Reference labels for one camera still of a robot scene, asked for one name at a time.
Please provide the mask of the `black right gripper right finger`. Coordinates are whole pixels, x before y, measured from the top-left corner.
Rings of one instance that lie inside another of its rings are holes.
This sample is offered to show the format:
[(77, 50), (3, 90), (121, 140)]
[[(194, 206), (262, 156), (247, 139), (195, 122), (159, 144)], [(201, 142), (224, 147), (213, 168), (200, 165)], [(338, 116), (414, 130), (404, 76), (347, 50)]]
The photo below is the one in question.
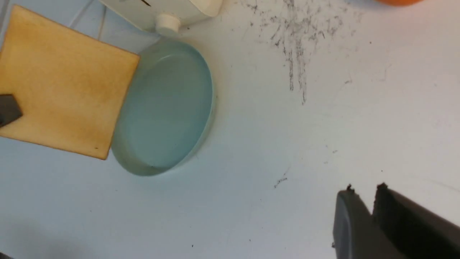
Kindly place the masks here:
[(332, 247), (338, 259), (458, 259), (460, 228), (377, 186), (370, 212), (351, 185), (337, 193)]

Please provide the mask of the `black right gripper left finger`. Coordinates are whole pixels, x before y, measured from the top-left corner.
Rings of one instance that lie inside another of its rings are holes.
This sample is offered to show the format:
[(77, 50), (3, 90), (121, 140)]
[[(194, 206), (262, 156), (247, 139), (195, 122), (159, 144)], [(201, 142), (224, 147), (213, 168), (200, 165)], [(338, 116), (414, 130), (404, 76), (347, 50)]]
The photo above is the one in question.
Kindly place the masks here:
[(0, 95), (0, 127), (4, 127), (23, 116), (14, 95)]

